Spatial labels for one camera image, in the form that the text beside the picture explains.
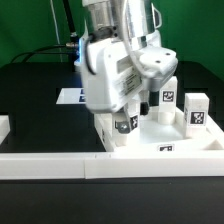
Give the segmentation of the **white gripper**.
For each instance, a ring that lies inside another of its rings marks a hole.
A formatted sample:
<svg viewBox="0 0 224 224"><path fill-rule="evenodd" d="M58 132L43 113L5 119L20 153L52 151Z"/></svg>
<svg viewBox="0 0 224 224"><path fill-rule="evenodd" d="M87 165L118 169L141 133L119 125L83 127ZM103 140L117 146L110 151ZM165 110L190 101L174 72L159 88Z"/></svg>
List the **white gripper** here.
<svg viewBox="0 0 224 224"><path fill-rule="evenodd" d="M124 41L111 37L94 41L83 39L81 80L85 102L94 114L115 113L115 128L120 134L131 131L127 103L140 96L140 114L149 112L149 91L159 91L177 68L176 52L148 44L127 51Z"/></svg>

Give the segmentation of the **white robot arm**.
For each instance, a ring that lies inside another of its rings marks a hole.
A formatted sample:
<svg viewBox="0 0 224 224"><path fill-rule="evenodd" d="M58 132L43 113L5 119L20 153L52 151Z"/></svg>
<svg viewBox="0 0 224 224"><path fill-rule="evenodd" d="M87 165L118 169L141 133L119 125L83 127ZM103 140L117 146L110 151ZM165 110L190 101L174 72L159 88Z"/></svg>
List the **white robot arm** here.
<svg viewBox="0 0 224 224"><path fill-rule="evenodd" d="M161 14L151 0L82 0L90 23L81 44L81 79L86 106L111 114L128 134L149 111L149 94L173 76L176 52L161 46ZM137 115L130 112L137 100Z"/></svg>

